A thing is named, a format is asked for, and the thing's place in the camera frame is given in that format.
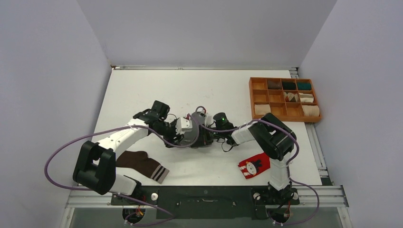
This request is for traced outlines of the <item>grey sock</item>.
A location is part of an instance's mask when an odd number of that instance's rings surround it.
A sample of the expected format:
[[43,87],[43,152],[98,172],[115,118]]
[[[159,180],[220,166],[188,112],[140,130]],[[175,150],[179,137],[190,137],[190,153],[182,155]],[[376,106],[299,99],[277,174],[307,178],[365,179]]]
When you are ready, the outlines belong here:
[[196,119],[198,123],[204,124],[206,114],[202,112],[194,112],[192,113],[192,117],[193,117],[191,119],[192,130],[190,132],[184,133],[183,138],[181,140],[181,145],[190,145],[190,147],[193,149],[207,147],[208,142],[205,135],[205,131],[203,128],[200,128],[194,121]]

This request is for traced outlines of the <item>red patterned sock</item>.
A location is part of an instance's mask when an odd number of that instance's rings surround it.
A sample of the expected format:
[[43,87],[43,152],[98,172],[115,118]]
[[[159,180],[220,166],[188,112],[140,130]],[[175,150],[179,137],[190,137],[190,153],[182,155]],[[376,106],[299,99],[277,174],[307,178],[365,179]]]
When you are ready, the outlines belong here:
[[256,154],[238,164],[245,179],[251,179],[270,168],[270,158],[265,153]]

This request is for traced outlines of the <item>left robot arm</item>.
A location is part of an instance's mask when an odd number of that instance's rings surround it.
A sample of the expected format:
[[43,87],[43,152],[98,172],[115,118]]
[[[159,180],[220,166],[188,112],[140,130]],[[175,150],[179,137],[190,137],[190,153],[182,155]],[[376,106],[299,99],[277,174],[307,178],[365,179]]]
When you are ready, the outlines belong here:
[[190,131],[193,124],[189,117],[167,122],[169,111],[167,104],[154,101],[151,108],[135,114],[123,129],[97,142],[85,142],[78,155],[73,180],[98,194],[121,193],[129,204],[138,203],[142,197],[141,183],[117,173],[116,156],[151,133],[176,145],[174,140]]

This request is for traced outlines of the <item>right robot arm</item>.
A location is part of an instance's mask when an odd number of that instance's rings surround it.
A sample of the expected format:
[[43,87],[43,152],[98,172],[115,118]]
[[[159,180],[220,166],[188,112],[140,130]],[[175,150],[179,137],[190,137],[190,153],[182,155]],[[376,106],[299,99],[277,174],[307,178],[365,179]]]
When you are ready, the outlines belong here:
[[289,165],[300,150],[295,133],[271,113],[239,127],[234,127],[225,113],[219,113],[218,116],[214,128],[201,127],[226,138],[231,146],[255,141],[269,157],[269,199],[274,203],[285,200],[288,196],[286,188],[293,181]]

